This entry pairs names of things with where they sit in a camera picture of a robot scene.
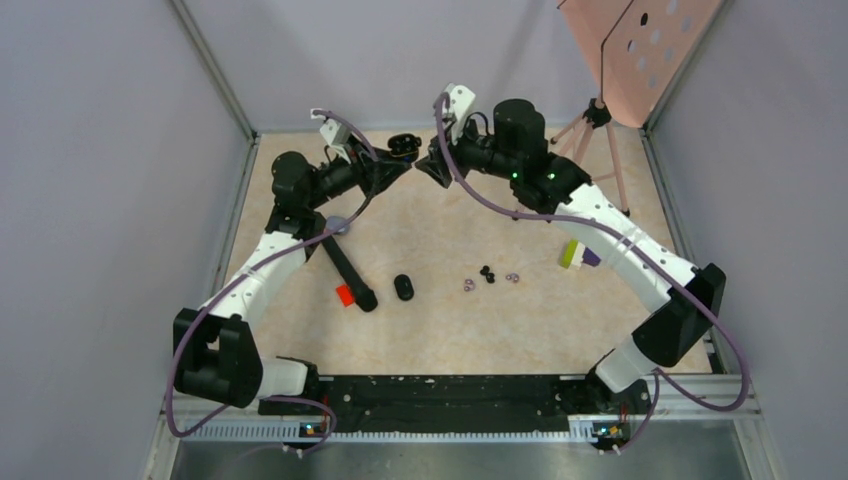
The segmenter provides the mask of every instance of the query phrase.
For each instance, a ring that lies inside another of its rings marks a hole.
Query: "beige tabletop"
[[[367,132],[378,147],[397,132]],[[427,145],[431,130],[413,131]],[[555,133],[550,129],[548,136]],[[632,219],[671,246],[665,217],[638,133],[618,127]],[[230,275],[253,251],[273,205],[271,162],[296,150],[324,160],[317,133],[264,135],[233,248]],[[606,134],[599,129],[584,168],[610,170]],[[514,208],[505,180],[472,172],[469,182],[490,200]],[[618,199],[615,181],[600,182]],[[351,214],[362,202],[350,191],[319,210]],[[263,356],[288,356],[318,365],[322,374],[532,374],[582,373],[647,316],[636,295],[607,268],[565,269],[557,264],[568,235],[545,222],[513,221],[476,203],[456,183],[445,190],[410,170],[378,196],[337,237],[379,306],[365,313],[343,307],[341,277],[319,248],[292,275],[254,332]],[[497,275],[487,284],[483,265]],[[517,284],[506,281],[518,273]],[[407,274],[415,297],[398,299],[393,279]],[[463,291],[466,278],[477,288]],[[698,343],[672,371],[708,372]]]

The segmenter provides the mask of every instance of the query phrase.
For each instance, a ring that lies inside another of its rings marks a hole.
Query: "wall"
[[[565,123],[597,94],[553,0],[189,0],[254,128],[312,130],[331,108],[368,128],[432,125],[448,82],[525,97]]]
[[[246,152],[167,2],[2,2],[0,477],[138,478]]]
[[[737,0],[656,130],[790,478],[837,478],[848,419],[848,67],[841,0]]]

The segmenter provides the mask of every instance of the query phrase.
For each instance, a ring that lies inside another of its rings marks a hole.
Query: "pink panel with holes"
[[[609,35],[603,50],[603,100],[614,119],[636,128],[645,123],[723,0],[630,1],[567,0],[560,10],[599,84],[601,44]]]

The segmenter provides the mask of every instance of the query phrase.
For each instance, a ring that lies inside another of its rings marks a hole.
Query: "purple block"
[[[583,263],[590,267],[597,267],[601,264],[601,258],[595,255],[595,252],[587,248],[583,250]]]

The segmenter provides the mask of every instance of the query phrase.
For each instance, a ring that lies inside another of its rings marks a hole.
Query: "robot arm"
[[[389,139],[390,150],[375,149],[378,158],[372,159],[359,140],[335,120],[327,120],[321,133],[336,153],[328,163],[315,167],[298,152],[285,152],[274,161],[274,207],[265,233],[247,262],[225,285],[227,294],[207,312],[189,340],[175,376],[177,391],[243,408],[257,397],[300,395],[308,389],[314,367],[296,359],[260,358],[252,332],[259,327],[271,298],[309,260],[317,244],[275,258],[261,268],[256,265],[324,231],[325,219],[316,208],[329,199],[356,186],[366,195],[384,191],[409,170],[421,145],[421,139],[411,134],[397,135]],[[351,275],[359,279],[333,237],[321,243],[347,283],[351,283]],[[365,303],[360,302],[361,297],[356,300],[367,311],[376,307],[376,300],[370,301],[368,294],[373,297],[373,292],[364,283],[362,286]],[[199,313],[183,309],[177,315],[175,349]],[[213,350],[209,344],[216,340],[218,349]]]
[[[480,135],[469,119],[474,94],[465,86],[448,85],[451,105],[442,108],[448,148],[463,177],[471,170],[495,175],[510,183],[525,207],[541,214],[559,214],[595,220],[621,232],[623,242],[596,228],[572,222],[554,222],[607,262],[636,292],[650,316],[590,371],[611,392],[621,392],[657,366],[672,367],[706,333],[710,322],[671,285],[645,265],[631,250],[645,252],[675,281],[718,312],[724,291],[724,273],[715,265],[698,269],[659,245],[613,207],[592,179],[571,160],[548,152],[545,120],[526,100],[499,103],[494,110],[494,134]],[[447,188],[451,173],[438,139],[431,140],[429,157],[416,168]]]

